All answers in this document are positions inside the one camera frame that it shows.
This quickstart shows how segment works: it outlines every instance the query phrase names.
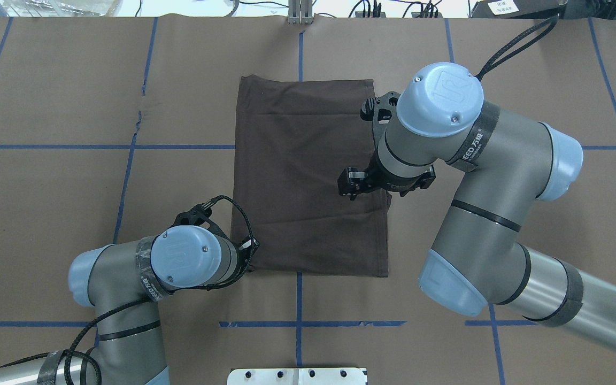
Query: fabric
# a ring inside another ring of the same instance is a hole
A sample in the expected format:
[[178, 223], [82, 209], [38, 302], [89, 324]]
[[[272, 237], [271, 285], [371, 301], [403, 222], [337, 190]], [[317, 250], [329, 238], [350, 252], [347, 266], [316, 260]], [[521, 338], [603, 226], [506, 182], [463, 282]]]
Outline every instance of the fabric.
[[[362, 103], [372, 80], [271, 81], [242, 78], [237, 99], [234, 197], [261, 246], [255, 269], [386, 277], [389, 195], [351, 202], [338, 194], [347, 166], [374, 151]], [[232, 237], [244, 237], [241, 215]]]

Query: white label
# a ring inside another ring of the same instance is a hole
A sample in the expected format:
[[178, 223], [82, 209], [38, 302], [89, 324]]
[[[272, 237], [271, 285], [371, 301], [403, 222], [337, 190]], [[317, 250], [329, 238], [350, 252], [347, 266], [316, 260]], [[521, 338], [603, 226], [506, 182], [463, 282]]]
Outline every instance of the white label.
[[500, 0], [500, 2], [489, 3], [489, 8], [494, 15], [511, 14], [520, 12], [520, 9], [515, 5], [513, 0]]

